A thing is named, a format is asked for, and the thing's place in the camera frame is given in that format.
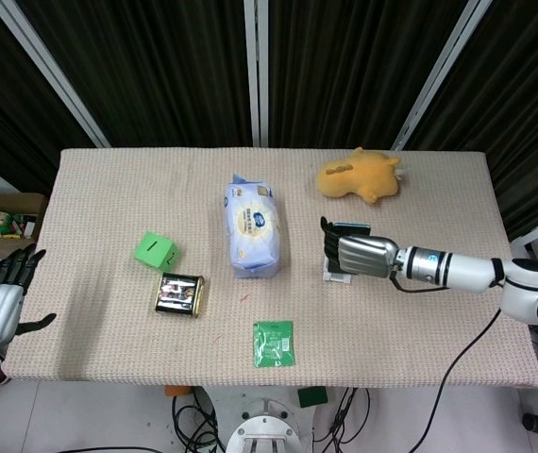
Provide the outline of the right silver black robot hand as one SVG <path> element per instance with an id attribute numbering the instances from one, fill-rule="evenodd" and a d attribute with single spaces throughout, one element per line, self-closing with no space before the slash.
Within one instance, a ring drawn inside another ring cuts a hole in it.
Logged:
<path id="1" fill-rule="evenodd" d="M 333 223 L 320 218 L 324 254 L 336 273 L 388 277 L 395 266 L 399 246 L 392 240 L 371 235 L 364 224 Z"/>

